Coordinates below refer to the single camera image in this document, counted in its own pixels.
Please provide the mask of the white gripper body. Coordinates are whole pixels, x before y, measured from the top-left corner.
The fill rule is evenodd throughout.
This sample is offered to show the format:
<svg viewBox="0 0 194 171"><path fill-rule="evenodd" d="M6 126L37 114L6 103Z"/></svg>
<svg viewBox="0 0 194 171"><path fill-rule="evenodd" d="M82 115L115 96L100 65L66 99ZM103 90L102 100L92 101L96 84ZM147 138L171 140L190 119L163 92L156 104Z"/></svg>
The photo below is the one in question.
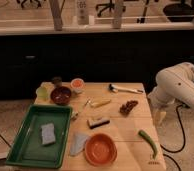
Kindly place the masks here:
<svg viewBox="0 0 194 171"><path fill-rule="evenodd" d="M149 102L151 111L157 113L162 108L167 107L171 98L169 96L150 96Z"/></svg>

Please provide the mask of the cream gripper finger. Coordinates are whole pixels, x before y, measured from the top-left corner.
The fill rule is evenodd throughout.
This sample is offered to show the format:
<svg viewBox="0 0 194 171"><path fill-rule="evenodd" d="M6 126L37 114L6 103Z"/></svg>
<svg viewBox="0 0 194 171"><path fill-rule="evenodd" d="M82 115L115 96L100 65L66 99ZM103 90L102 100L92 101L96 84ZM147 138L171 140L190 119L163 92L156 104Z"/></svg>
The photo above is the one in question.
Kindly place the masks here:
<svg viewBox="0 0 194 171"><path fill-rule="evenodd" d="M154 115L154 125L159 126L166 116L165 111L157 111Z"/></svg>

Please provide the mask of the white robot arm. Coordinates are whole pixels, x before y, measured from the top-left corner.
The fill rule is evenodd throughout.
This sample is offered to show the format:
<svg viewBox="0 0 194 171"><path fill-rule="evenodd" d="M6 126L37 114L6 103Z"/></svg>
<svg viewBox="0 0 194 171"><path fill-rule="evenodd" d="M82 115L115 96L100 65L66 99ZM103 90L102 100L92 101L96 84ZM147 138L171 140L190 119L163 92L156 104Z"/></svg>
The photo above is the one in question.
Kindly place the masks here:
<svg viewBox="0 0 194 171"><path fill-rule="evenodd" d="M160 70L156 86L147 95L153 123L159 125L166 116L165 108L179 100L194 110L194 64L183 62Z"/></svg>

